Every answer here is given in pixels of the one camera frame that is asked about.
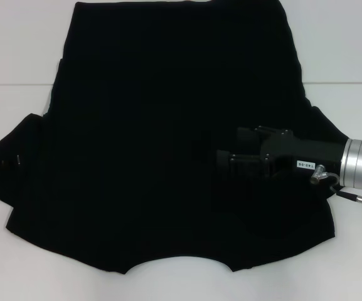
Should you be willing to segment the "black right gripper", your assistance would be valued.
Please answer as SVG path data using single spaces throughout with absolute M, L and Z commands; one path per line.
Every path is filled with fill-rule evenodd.
M 338 174 L 345 148 L 344 143 L 300 139 L 290 129 L 261 125 L 237 128 L 237 141 L 241 145 L 260 145 L 260 157 L 217 150 L 216 170 L 221 178 L 260 178 L 263 165 L 268 176 L 309 175 L 318 165 L 325 172 Z

